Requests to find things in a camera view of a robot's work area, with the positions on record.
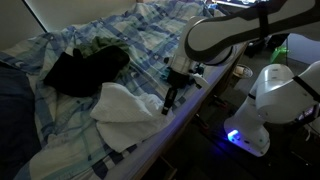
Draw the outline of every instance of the white cloth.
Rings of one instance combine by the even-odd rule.
[[[172,111],[161,114],[163,101],[153,94],[134,96],[126,87],[103,83],[101,96],[90,116],[104,141],[115,151],[140,143],[173,120]]]

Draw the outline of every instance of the plaid bedsheet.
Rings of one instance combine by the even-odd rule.
[[[156,94],[164,99],[168,84],[161,80],[179,35],[192,16],[211,16],[201,1],[137,3],[123,15],[73,25],[45,33],[0,52],[0,61],[27,73],[35,93],[35,122],[42,150],[18,173],[16,179],[70,179],[92,170],[104,178],[109,169],[137,145],[116,153],[102,140],[89,114],[99,93],[87,98],[69,97],[45,86],[43,79],[60,54],[95,37],[119,39],[129,45],[129,72],[117,80],[134,95]],[[174,108],[183,104],[182,91]]]

